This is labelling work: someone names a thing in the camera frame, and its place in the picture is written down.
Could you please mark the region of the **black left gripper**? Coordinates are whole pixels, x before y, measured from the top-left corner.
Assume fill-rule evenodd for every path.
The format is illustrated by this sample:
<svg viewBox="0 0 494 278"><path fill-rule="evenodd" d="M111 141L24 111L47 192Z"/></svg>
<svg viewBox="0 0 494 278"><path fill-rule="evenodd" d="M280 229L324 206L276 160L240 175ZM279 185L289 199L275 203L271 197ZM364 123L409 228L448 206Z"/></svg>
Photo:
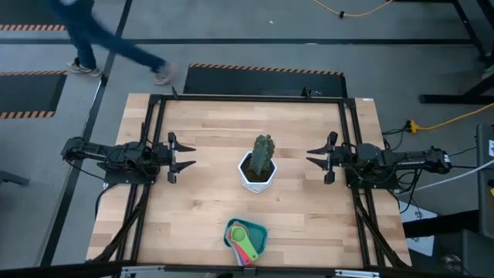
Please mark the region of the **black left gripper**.
<svg viewBox="0 0 494 278"><path fill-rule="evenodd" d="M176 173L180 173L186 167L193 165L194 161L178 162L176 163L176 158L174 154L174 144L175 150L178 152L191 152L195 151L195 148L184 146L176 141L176 135L173 132L167 134L168 145L164 143L156 144L154 147L155 159L157 164L161 166L168 166L167 181L171 184L175 184Z"/></svg>

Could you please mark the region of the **green measuring cup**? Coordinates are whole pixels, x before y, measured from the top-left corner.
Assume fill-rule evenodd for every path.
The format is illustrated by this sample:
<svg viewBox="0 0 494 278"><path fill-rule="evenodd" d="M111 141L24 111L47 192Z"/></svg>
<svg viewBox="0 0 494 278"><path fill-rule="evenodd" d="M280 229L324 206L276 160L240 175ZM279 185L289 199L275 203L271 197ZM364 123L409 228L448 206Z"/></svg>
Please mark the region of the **green measuring cup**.
<svg viewBox="0 0 494 278"><path fill-rule="evenodd" d="M236 242L247 253L252 262L258 259L259 255L251 243L247 231L239 225L231 227L232 242Z"/></svg>

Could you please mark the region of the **teal plastic basket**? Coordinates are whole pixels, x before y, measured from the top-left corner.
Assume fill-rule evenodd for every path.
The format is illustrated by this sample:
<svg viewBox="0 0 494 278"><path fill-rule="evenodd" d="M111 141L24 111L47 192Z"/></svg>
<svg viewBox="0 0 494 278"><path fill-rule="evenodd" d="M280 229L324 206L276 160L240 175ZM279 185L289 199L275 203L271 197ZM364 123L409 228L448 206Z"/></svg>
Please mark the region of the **teal plastic basket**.
<svg viewBox="0 0 494 278"><path fill-rule="evenodd" d="M259 255L262 255L266 250L269 231L265 226L260 225L260 224L255 223L255 222L249 222L249 221L246 221L244 219L237 219L237 218L233 218L233 219L229 220L227 225L226 225L226 228L225 228L224 239L223 239L224 244L227 247L231 246L231 244L227 240L227 235L229 233L230 227L235 222L238 222L245 227L245 230L249 234L249 239L250 239L254 249L256 250L256 252Z"/></svg>

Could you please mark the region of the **red measuring cup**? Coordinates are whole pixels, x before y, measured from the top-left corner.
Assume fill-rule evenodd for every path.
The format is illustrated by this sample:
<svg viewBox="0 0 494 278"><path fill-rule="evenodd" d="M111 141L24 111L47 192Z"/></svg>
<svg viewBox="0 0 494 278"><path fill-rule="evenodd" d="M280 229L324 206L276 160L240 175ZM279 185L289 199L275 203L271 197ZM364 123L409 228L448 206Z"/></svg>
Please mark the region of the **red measuring cup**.
<svg viewBox="0 0 494 278"><path fill-rule="evenodd" d="M240 247L240 245L238 245L236 242L233 243L234 244L234 249L235 249L235 254L236 254L236 257L237 257L237 262L238 264L240 265L240 258L241 257L248 257L249 256L247 255L247 253Z"/></svg>

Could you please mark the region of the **green cactus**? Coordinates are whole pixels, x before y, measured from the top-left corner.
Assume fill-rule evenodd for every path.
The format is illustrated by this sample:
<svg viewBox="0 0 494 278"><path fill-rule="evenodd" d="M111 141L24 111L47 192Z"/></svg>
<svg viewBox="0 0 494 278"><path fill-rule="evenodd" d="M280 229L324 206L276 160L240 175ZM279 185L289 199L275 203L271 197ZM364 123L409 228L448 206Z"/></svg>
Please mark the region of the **green cactus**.
<svg viewBox="0 0 494 278"><path fill-rule="evenodd" d="M269 134L259 135L255 139L251 153L249 170L258 177L271 170L271 160L274 155L275 145Z"/></svg>

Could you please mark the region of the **white hexagonal plant pot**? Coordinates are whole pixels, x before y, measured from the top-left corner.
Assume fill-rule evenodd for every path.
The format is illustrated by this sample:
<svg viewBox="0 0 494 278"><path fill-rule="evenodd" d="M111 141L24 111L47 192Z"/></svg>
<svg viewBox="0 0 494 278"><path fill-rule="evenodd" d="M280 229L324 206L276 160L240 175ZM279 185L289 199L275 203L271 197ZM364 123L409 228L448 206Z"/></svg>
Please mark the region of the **white hexagonal plant pot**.
<svg viewBox="0 0 494 278"><path fill-rule="evenodd" d="M242 185L251 192L260 193L272 185L273 179L277 172L277 165L272 159L270 162L271 171L269 173L269 176L265 179L265 181L251 181L246 175L246 172L243 170L243 167L247 165L247 160L250 159L251 156L252 156L252 152L248 151L241 160L241 162L239 163L238 170L241 175Z"/></svg>

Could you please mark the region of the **white sheet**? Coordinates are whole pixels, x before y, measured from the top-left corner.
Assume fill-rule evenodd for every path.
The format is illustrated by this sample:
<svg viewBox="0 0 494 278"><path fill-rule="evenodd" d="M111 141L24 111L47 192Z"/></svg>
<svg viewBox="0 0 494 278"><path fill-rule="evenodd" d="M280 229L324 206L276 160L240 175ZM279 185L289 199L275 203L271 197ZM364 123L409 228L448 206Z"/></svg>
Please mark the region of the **white sheet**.
<svg viewBox="0 0 494 278"><path fill-rule="evenodd" d="M401 213L401 221L403 224L407 222L413 222L422 219L433 219L437 217L436 213L417 207L412 203L408 205L407 202L399 201L399 205L400 208L403 209L403 212ZM415 252L421 253L426 256L432 256L434 241L434 236L407 238L407 245L409 249Z"/></svg>

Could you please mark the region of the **black floor bar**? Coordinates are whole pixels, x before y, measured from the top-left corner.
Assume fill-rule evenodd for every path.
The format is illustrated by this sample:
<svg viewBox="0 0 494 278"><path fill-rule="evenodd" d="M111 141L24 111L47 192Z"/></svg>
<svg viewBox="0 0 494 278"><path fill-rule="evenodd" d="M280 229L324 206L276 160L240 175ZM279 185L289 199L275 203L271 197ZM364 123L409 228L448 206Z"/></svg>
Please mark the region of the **black floor bar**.
<svg viewBox="0 0 494 278"><path fill-rule="evenodd" d="M435 236L458 232L463 229L479 231L479 211L472 210L451 215L440 215L430 219L420 219L403 224L406 238Z"/></svg>

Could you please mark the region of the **black metal stand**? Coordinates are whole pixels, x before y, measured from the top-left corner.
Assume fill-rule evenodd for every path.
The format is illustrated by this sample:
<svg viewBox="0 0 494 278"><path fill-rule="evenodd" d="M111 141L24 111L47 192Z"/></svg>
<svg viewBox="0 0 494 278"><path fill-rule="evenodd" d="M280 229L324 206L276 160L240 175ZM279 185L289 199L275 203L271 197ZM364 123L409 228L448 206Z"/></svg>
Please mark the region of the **black metal stand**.
<svg viewBox="0 0 494 278"><path fill-rule="evenodd" d="M475 0L482 10L482 14L487 18L487 21L494 31L494 0ZM492 50L489 57L482 54L482 44L478 39L474 38L475 32L469 25L466 19L466 14L461 10L461 6L458 0L454 0L452 3L460 16L460 19L464 22L464 26L467 29L474 46L478 49L481 57L489 64L494 66L494 43L492 44ZM494 89L494 73L488 75L482 79L475 86L459 95L445 95L445 94L422 94L419 96L420 103L434 103L434 104L491 104L494 103L494 95L484 96L488 90Z"/></svg>

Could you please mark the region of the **grey cabinet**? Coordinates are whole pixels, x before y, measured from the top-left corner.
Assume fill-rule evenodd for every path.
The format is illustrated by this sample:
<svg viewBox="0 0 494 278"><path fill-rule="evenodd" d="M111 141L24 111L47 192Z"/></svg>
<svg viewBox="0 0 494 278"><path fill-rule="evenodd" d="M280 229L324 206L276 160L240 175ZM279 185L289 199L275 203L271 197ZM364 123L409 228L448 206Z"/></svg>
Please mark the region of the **grey cabinet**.
<svg viewBox="0 0 494 278"><path fill-rule="evenodd" d="M479 231L494 239L494 124L476 127Z"/></svg>

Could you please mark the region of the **dark furniture leg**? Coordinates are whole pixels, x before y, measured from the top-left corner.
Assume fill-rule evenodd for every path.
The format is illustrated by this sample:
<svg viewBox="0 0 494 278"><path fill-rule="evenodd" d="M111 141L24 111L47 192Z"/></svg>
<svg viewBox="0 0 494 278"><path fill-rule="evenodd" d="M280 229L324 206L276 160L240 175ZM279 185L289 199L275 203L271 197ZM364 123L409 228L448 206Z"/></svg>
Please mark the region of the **dark furniture leg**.
<svg viewBox="0 0 494 278"><path fill-rule="evenodd" d="M4 182L11 182L17 185L27 185L29 183L29 179L0 170L0 185Z"/></svg>

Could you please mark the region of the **dark grey box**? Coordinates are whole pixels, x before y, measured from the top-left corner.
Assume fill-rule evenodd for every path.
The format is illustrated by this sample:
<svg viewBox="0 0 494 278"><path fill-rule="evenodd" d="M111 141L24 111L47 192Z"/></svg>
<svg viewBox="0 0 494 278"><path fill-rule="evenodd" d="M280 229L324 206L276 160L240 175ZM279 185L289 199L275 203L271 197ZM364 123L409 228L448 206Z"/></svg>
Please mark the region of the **dark grey box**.
<svg viewBox="0 0 494 278"><path fill-rule="evenodd" d="M435 237L434 256L454 274L494 278L494 239L469 230Z"/></svg>

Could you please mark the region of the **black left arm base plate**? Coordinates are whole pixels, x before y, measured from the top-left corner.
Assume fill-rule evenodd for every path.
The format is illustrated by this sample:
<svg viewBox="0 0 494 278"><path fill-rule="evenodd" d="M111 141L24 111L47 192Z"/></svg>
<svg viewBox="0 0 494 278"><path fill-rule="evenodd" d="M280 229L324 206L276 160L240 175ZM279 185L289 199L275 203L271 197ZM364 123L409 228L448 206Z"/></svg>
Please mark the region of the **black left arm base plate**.
<svg viewBox="0 0 494 278"><path fill-rule="evenodd" d="M150 184L153 183L161 167L155 163L134 163L129 161L122 166L106 170L105 181L109 184Z"/></svg>

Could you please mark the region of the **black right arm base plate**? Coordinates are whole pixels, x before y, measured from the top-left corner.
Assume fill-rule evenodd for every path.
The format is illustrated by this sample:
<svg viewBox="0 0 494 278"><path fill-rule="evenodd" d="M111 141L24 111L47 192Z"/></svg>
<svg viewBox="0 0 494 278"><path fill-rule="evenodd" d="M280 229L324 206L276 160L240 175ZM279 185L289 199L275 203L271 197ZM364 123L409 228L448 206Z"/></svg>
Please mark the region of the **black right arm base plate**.
<svg viewBox="0 0 494 278"><path fill-rule="evenodd" d="M341 163L345 170L349 188L358 189L392 189L397 183L397 162L381 164L379 160L360 160L354 163Z"/></svg>

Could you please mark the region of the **black aluminium table frame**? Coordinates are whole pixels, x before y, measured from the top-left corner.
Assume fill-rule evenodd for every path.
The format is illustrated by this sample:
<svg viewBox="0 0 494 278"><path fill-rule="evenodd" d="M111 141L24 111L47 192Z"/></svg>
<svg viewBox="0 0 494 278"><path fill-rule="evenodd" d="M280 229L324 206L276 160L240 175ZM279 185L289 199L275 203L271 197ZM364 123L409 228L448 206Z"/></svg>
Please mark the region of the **black aluminium table frame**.
<svg viewBox="0 0 494 278"><path fill-rule="evenodd" d="M323 172L306 159L324 145L331 131L341 132L340 118L353 118L344 103L329 98L187 95L149 97L132 93L119 125L118 144L135 141L146 118L161 122L161 140L174 132L190 151L179 161L190 166L173 184L165 171L151 186L140 242L127 239L124 258L169 270L211 272L238 269L223 241L227 223L244 219L268 229L266 251L250 273L324 272L363 265L353 199L343 171L327 185ZM276 143L277 172L259 194L244 188L239 162L260 134Z"/></svg>

